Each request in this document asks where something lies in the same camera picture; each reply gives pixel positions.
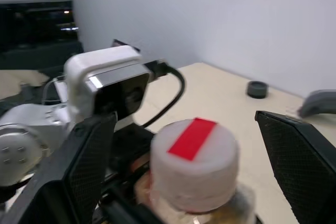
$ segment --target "screw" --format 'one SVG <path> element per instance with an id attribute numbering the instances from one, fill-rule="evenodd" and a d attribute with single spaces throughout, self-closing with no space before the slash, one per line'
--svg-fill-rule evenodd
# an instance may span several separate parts
<path id="1" fill-rule="evenodd" d="M 9 147 L 2 148 L 2 152 L 3 152 L 3 153 L 7 153 L 7 152 L 9 152 Z"/>

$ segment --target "table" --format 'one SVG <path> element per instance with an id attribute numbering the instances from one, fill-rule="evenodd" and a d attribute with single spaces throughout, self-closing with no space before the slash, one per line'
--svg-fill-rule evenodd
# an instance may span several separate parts
<path id="1" fill-rule="evenodd" d="M 255 190 L 256 212 L 264 224 L 297 224 L 276 179 L 254 116 L 257 110 L 286 114 L 299 108 L 303 98 L 273 88 L 266 99 L 245 95 L 246 78 L 204 63 L 180 69 L 186 79 L 186 91 L 167 114 L 149 129 L 157 132 L 163 126 L 183 119 L 201 117 L 229 128 L 240 145 L 238 180 Z M 141 109 L 134 115 L 137 123 L 148 121 L 165 107 L 179 90 L 178 80 L 168 75 L 152 82 Z M 336 147 L 336 116 L 318 115 L 312 123 Z"/>

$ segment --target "black cable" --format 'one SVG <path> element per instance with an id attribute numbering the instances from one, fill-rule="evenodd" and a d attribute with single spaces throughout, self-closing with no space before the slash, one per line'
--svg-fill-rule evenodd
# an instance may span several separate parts
<path id="1" fill-rule="evenodd" d="M 178 94 L 175 96 L 175 98 L 163 109 L 161 110 L 155 117 L 153 117 L 152 119 L 150 119 L 148 122 L 146 122 L 145 124 L 142 125 L 142 127 L 146 128 L 149 125 L 151 125 L 152 123 L 154 123 L 157 119 L 159 119 L 160 117 L 162 117 L 183 95 L 184 90 L 185 90 L 185 80 L 182 76 L 182 74 L 176 70 L 175 68 L 168 66 L 167 64 L 165 64 L 165 69 L 167 73 L 171 73 L 173 75 L 175 75 L 180 83 L 180 91 L 178 92 Z"/>

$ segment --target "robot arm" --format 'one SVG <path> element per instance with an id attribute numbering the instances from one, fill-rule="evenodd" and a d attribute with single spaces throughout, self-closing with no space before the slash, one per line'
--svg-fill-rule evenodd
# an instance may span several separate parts
<path id="1" fill-rule="evenodd" d="M 84 119 L 116 111 L 118 121 L 127 120 L 141 106 L 151 77 L 130 46 L 73 56 L 65 75 L 67 103 L 23 104 L 0 119 L 0 188 L 19 182 Z"/>

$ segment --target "gray object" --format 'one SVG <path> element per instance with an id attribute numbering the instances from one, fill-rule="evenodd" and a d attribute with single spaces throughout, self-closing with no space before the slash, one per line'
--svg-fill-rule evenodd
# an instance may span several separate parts
<path id="1" fill-rule="evenodd" d="M 317 90 L 310 93 L 298 113 L 302 118 L 317 114 L 336 114 L 336 90 Z"/>
<path id="2" fill-rule="evenodd" d="M 261 81 L 250 81 L 246 94 L 255 99 L 263 99 L 268 95 L 268 85 Z"/>

